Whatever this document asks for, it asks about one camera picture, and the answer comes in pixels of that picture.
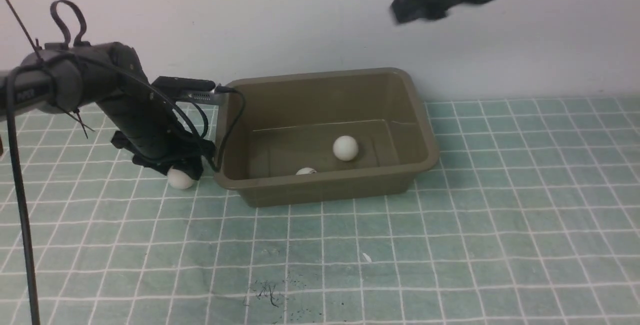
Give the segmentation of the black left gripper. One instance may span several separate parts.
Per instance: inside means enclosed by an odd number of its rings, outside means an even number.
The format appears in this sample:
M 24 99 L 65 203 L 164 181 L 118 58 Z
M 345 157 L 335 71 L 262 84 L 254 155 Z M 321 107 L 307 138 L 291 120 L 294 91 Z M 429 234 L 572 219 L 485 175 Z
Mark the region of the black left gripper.
M 192 180 L 204 172 L 202 151 L 170 102 L 151 90 L 137 52 L 124 44 L 107 51 L 115 67 L 115 89 L 97 102 L 118 128 L 112 145 L 133 154 L 132 163 L 166 176 L 170 166 Z

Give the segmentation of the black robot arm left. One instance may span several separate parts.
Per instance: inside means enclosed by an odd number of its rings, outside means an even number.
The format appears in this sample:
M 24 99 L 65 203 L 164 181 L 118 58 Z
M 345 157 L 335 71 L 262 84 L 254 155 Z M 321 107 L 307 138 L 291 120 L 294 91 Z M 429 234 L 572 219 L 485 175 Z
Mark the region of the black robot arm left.
M 153 90 L 135 50 L 119 42 L 44 49 L 27 56 L 1 81 L 1 120 L 7 103 L 21 115 L 39 110 L 72 113 L 96 104 L 117 127 L 111 143 L 130 152 L 134 164 L 167 175 L 174 169 L 199 180 L 202 150 L 183 127 L 166 96 Z

